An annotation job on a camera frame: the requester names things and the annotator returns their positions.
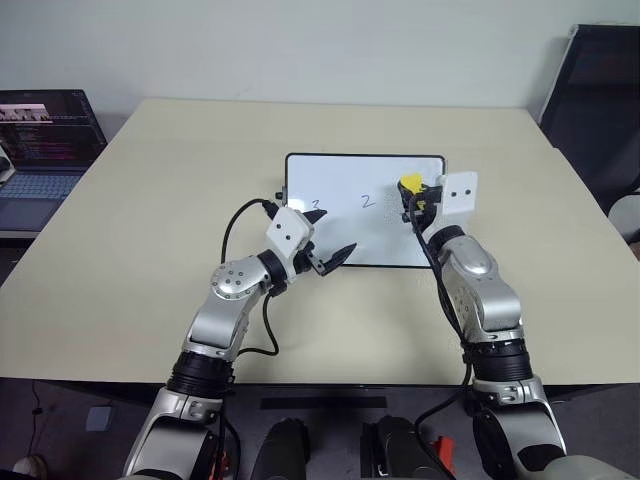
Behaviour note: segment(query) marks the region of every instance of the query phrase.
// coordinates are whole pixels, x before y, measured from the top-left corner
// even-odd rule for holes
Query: handwritten number 2
[[[369,203],[369,198],[370,198],[369,195],[360,195],[360,198],[364,198],[364,203],[362,204],[362,208],[372,207],[376,204],[375,202]]]

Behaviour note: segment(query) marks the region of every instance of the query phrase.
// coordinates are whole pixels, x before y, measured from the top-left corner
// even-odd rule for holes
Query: floor
[[[47,461],[51,480],[113,480],[122,466],[148,407],[62,388],[36,381],[43,414],[37,417],[33,451]],[[30,380],[0,379],[0,469],[11,468],[25,455],[32,432],[35,407]],[[242,438],[241,479],[250,476],[253,461],[267,431],[285,417],[302,419],[311,436],[312,455],[308,478],[360,478],[362,422],[373,422],[389,413],[414,418],[420,411],[445,398],[447,388],[301,388],[238,386],[228,402],[228,416]],[[295,397],[324,403],[324,408],[293,408],[283,399]],[[375,399],[370,408],[332,405],[336,399]],[[600,458],[632,475],[640,475],[640,385],[596,388],[559,397],[553,409],[572,454]],[[90,407],[110,404],[115,414],[107,432],[86,432]],[[432,438],[447,435],[456,442],[454,464],[460,480],[488,478],[475,450],[471,421],[460,405],[441,412],[429,422]]]

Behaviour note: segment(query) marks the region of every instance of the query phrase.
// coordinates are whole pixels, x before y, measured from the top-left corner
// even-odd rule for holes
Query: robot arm
[[[465,361],[474,371],[480,408],[473,432],[485,471],[494,479],[631,479],[598,460],[566,456],[562,434],[525,346],[520,300],[501,278],[496,260],[464,233],[475,209],[474,172],[399,185],[406,221],[438,265],[460,322]],[[410,210],[416,206],[418,211]]]
[[[158,392],[131,449],[127,478],[208,479],[219,468],[214,459],[221,444],[209,426],[217,421],[218,438],[224,439],[224,399],[249,312],[262,295],[279,295],[300,273],[311,268],[320,275],[330,273],[356,247],[349,245],[323,262],[313,256],[311,237],[313,224],[326,211],[300,213],[274,204],[265,209],[272,218],[265,251],[223,263],[213,273],[171,378]]]

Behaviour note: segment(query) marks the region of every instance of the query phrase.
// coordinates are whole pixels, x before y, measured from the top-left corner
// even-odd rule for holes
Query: beige table top
[[[291,151],[441,154],[477,171],[469,233],[521,297],[536,373],[640,379],[638,264],[526,112],[177,100],[139,107],[0,289],[0,376],[166,380],[229,217],[280,189]],[[260,251],[267,225],[243,215],[230,258]],[[240,382],[462,376],[429,272],[310,273],[270,313],[281,353],[240,357]],[[259,309],[245,344],[268,344]]]

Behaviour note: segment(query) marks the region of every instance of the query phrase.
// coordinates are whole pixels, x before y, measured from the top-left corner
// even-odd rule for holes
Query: laptop screen
[[[0,145],[20,169],[89,167],[107,145],[82,90],[0,91]]]

